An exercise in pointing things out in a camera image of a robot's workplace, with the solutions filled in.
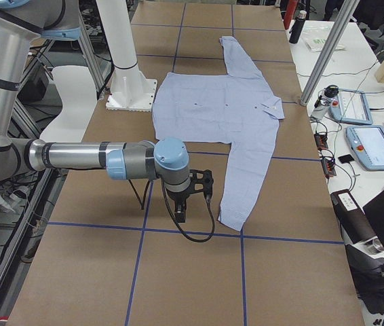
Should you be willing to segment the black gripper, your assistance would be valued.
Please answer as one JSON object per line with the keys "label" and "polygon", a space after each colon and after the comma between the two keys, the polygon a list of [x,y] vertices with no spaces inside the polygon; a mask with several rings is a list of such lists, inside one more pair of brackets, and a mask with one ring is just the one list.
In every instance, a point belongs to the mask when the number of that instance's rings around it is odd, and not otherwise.
{"label": "black gripper", "polygon": [[168,196],[174,201],[175,219],[177,222],[186,221],[188,192],[168,192]]}

